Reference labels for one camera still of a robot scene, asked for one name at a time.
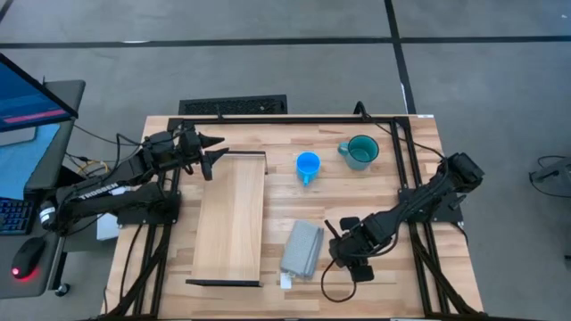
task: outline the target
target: monitor stand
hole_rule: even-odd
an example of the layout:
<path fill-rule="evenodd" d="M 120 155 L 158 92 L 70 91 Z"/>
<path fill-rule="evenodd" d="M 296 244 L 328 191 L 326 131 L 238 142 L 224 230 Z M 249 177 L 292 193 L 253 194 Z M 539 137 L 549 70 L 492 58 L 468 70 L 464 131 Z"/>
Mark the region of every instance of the monitor stand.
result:
<path fill-rule="evenodd" d="M 36 128 L 16 129 L 0 133 L 0 146 L 28 142 L 36 138 Z"/>

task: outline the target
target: mug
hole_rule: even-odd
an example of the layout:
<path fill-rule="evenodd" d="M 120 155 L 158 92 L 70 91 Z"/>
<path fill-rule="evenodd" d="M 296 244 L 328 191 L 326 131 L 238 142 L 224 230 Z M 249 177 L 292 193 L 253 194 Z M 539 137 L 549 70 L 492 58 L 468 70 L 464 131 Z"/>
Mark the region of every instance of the mug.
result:
<path fill-rule="evenodd" d="M 314 180 L 319 173 L 321 160 L 314 152 L 302 152 L 297 156 L 295 167 L 297 168 L 297 177 L 301 179 L 304 186 Z"/>
<path fill-rule="evenodd" d="M 358 135 L 351 138 L 349 143 L 340 143 L 337 151 L 344 156 L 350 169 L 365 170 L 378 156 L 379 149 L 375 139 Z"/>

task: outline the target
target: desk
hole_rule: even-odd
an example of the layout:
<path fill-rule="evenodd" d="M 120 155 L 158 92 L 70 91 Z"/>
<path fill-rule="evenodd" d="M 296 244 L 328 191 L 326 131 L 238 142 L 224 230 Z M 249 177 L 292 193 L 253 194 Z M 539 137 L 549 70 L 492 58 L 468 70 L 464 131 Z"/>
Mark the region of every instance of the desk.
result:
<path fill-rule="evenodd" d="M 168 121 L 169 117 L 166 116 L 148 117 L 144 136 L 165 130 Z M 441 150 L 434 119 L 410 116 L 410 124 L 417 143 Z M 397 203 L 396 191 L 400 188 L 400 181 L 389 135 L 372 124 L 225 124 L 196 127 L 205 135 L 226 138 L 216 148 L 229 146 L 236 150 L 267 153 L 269 174 L 265 181 L 261 248 L 263 287 L 211 288 L 185 283 L 193 271 L 194 239 L 203 178 L 200 174 L 182 174 L 179 190 L 183 204 L 179 221 L 172 226 L 159 318 L 424 316 L 409 234 L 404 224 L 401 225 L 401 237 L 396 248 L 381 258 L 370 260 L 375 270 L 375 280 L 358 284 L 353 299 L 345 303 L 328 301 L 319 289 L 321 274 L 331 260 L 327 241 L 332 235 L 327 229 L 313 279 L 308 282 L 295 280 L 291 290 L 282 290 L 279 286 L 279 261 L 296 219 L 305 219 L 325 227 L 323 220 L 327 218 L 338 227 L 339 218 L 364 218 L 371 212 L 389 210 Z M 374 137 L 381 150 L 370 168 L 362 172 L 350 170 L 336 150 L 338 143 L 358 134 Z M 401 148 L 403 154 L 407 155 L 405 144 L 401 144 Z M 318 179 L 310 186 L 303 187 L 295 175 L 294 161 L 297 154 L 308 150 L 320 156 L 321 171 Z M 422 179 L 427 182 L 435 173 L 439 159 L 429 151 L 419 148 L 416 151 Z M 405 165 L 410 167 L 406 156 Z M 212 172 L 216 176 L 216 165 Z M 433 226 L 444 274 L 469 305 L 481 310 L 482 303 L 464 236 L 448 223 Z M 135 231 L 135 226 L 120 231 L 107 284 L 110 309 L 118 303 L 125 258 Z M 127 271 L 126 290 L 139 273 L 146 231 L 144 226 L 135 242 Z M 427 278 L 433 310 L 438 311 L 434 281 L 428 272 Z M 152 276 L 145 291 L 144 313 L 148 313 L 150 308 L 153 284 Z M 349 273 L 333 267 L 327 273 L 326 290 L 335 298 L 347 296 L 352 290 Z"/>
<path fill-rule="evenodd" d="M 76 111 L 79 109 L 79 103 L 81 102 L 85 86 L 86 83 L 83 80 L 46 83 L 48 90 L 52 91 Z M 68 120 L 60 123 L 60 129 L 55 134 L 44 157 L 37 164 L 36 169 L 26 184 L 25 194 L 27 196 L 32 193 L 32 197 L 34 197 L 37 196 L 38 192 L 41 193 L 42 191 L 56 187 L 62 171 L 68 170 L 62 166 L 62 161 L 68 147 L 68 142 L 70 141 L 74 121 L 75 120 Z M 48 279 L 57 278 L 55 275 L 55 267 L 59 265 L 59 260 L 56 259 L 54 262 L 54 258 L 59 257 L 62 251 L 63 238 L 59 238 L 54 234 L 46 236 L 46 248 L 37 264 L 37 269 L 30 279 L 26 282 L 16 280 L 10 272 L 12 268 L 12 258 L 21 245 L 31 236 L 41 236 L 45 232 L 40 224 L 39 218 L 36 218 L 30 235 L 0 236 L 0 245 L 2 246 L 2 259 L 0 260 L 0 299 L 41 295 L 46 290 Z"/>

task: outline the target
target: floor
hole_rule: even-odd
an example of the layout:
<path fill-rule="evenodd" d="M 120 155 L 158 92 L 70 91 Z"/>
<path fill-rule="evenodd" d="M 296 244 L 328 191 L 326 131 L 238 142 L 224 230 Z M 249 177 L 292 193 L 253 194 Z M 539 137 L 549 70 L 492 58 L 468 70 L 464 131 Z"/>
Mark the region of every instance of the floor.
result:
<path fill-rule="evenodd" d="M 361 100 L 371 113 L 434 114 L 444 150 L 467 152 L 486 172 L 483 185 L 463 204 L 485 310 L 547 320 L 571 315 L 571 270 L 563 260 L 571 252 L 571 201 L 536 192 L 527 178 L 538 168 L 538 157 L 571 150 L 571 42 L 569 37 L 543 42 L 571 35 L 571 1 L 393 1 L 402 38 L 540 37 L 512 43 L 493 42 L 502 38 L 404 42 L 409 83 L 403 85 L 414 97 L 406 103 L 396 63 L 402 60 L 382 40 L 175 46 L 201 39 L 389 38 L 383 0 L 0 0 L 0 5 L 6 2 L 2 52 L 36 78 L 84 79 L 79 124 L 102 136 L 121 132 L 138 139 L 145 116 L 175 114 L 181 99 L 234 95 L 286 94 L 290 113 L 346 113 Z M 158 43 L 145 48 L 118 43 L 145 40 Z M 69 45 L 50 49 L 37 43 Z M 113 145 L 79 131 L 68 152 L 115 157 Z M 557 193 L 571 195 L 557 183 L 542 188 L 560 187 Z M 2 300 L 0 316 L 19 321 L 95 316 L 112 254 L 112 243 L 71 254 L 64 270 L 74 286 L 70 295 Z M 87 280 L 88 270 L 93 274 Z"/>

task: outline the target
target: wooden plank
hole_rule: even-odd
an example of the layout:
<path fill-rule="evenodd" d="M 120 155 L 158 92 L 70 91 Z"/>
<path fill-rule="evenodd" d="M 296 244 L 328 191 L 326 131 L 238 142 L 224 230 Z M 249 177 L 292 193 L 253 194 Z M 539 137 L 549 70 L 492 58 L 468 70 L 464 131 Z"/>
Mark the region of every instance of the wooden plank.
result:
<path fill-rule="evenodd" d="M 204 183 L 192 280 L 260 281 L 265 155 L 225 155 Z"/>
<path fill-rule="evenodd" d="M 165 130 L 167 116 L 148 117 L 144 136 Z M 442 151 L 434 119 L 410 116 L 412 135 L 416 142 Z M 279 286 L 279 261 L 296 219 L 306 219 L 323 226 L 329 219 L 338 226 L 339 218 L 364 218 L 378 210 L 388 210 L 397 203 L 400 187 L 390 136 L 373 124 L 257 124 L 197 125 L 208 136 L 222 136 L 224 146 L 235 150 L 266 151 L 269 174 L 264 186 L 264 209 L 261 231 L 261 288 L 214 288 L 185 284 L 194 273 L 193 256 L 198 230 L 198 216 L 203 198 L 200 174 L 182 175 L 179 189 L 183 204 L 179 220 L 172 227 L 169 259 L 162 289 L 159 318 L 200 317 L 422 317 L 418 281 L 412 258 L 409 233 L 401 226 L 399 244 L 389 254 L 370 263 L 375 280 L 359 284 L 355 297 L 344 303 L 327 301 L 320 292 L 319 279 L 331 261 L 327 243 L 332 235 L 325 230 L 324 244 L 313 279 L 294 280 L 291 290 Z M 378 141 L 379 157 L 365 171 L 347 169 L 336 152 L 339 142 L 357 134 L 369 135 Z M 401 144 L 410 172 L 406 145 Z M 319 177 L 303 187 L 295 177 L 295 158 L 303 151 L 316 151 L 322 159 Z M 422 179 L 427 182 L 434 174 L 439 159 L 432 152 L 416 148 Z M 217 165 L 212 171 L 217 175 Z M 476 279 L 463 235 L 447 223 L 433 224 L 436 246 L 444 274 L 459 294 L 474 309 L 482 310 Z M 125 255 L 135 227 L 123 228 L 117 242 L 112 272 L 107 284 L 109 306 L 118 302 L 120 279 Z M 134 256 L 127 271 L 126 289 L 138 275 L 141 253 L 145 246 L 145 228 L 135 243 Z M 333 266 L 326 275 L 326 290 L 331 296 L 343 297 L 352 289 L 351 277 L 345 268 Z M 152 290 L 145 293 L 144 312 L 148 312 Z M 437 302 L 435 292 L 430 292 Z"/>

